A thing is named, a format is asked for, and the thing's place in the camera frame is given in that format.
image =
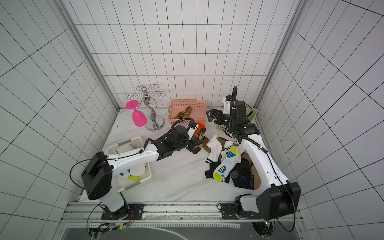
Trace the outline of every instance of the metal glass holder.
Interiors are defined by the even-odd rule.
[[[158,89],[158,88],[159,88],[158,84],[152,84],[148,88],[143,85],[140,85],[136,88],[136,90],[142,92],[141,94],[135,96],[135,94],[132,93],[127,96],[127,100],[132,100],[142,95],[142,99],[140,101],[139,106],[141,105],[142,102],[144,102],[145,106],[151,110],[149,117],[147,117],[148,122],[145,125],[145,127],[147,130],[152,132],[156,132],[160,130],[165,123],[164,118],[162,116],[156,115],[155,109],[157,108],[157,102],[155,99],[151,98],[151,96],[149,95],[149,93],[158,93],[157,95],[159,97],[164,97],[166,95],[164,91],[160,91],[160,90],[153,91],[154,89]]]

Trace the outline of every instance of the chrome stand base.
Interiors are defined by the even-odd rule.
[[[156,132],[164,127],[164,123],[165,121],[162,116],[157,116],[155,120],[150,120],[148,118],[148,122],[145,125],[145,128],[151,132]]]

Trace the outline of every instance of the pink wine glass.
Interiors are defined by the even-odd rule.
[[[136,100],[131,100],[131,101],[127,102],[127,104],[125,105],[125,107],[128,110],[133,110],[132,119],[133,119],[133,122],[135,123],[135,125],[137,127],[142,127],[145,124],[147,124],[147,118],[144,115],[144,113],[136,110],[136,108],[138,106],[139,106],[139,102]]]

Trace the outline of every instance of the white marble surface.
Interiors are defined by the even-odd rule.
[[[140,108],[146,116],[149,109]],[[111,129],[103,151],[108,146],[127,139],[141,136],[143,142],[147,138],[157,139],[167,132],[170,124],[165,108],[156,109],[156,113],[164,117],[165,126],[158,132],[150,132],[145,127],[136,127],[132,120],[132,110],[122,109]],[[228,139],[223,132],[216,129],[213,122],[206,122],[207,131],[204,136],[211,139],[213,135]],[[232,180],[229,184],[207,179],[205,171],[209,164],[203,159],[208,153],[202,149],[193,154],[186,149],[174,152],[172,156],[149,163],[153,180],[123,192],[128,202],[160,202],[160,201],[234,201],[236,196],[252,193],[253,190],[237,188]]]

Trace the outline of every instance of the pink basket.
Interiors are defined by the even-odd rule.
[[[208,117],[206,115],[207,111],[207,101],[205,100],[192,100],[192,99],[174,99],[170,101],[170,108],[168,109],[168,121],[172,125],[178,119],[174,117],[179,113],[185,111],[187,107],[192,108],[190,118],[193,118],[195,122],[200,122],[205,124]],[[182,121],[180,124],[188,125],[190,121]]]

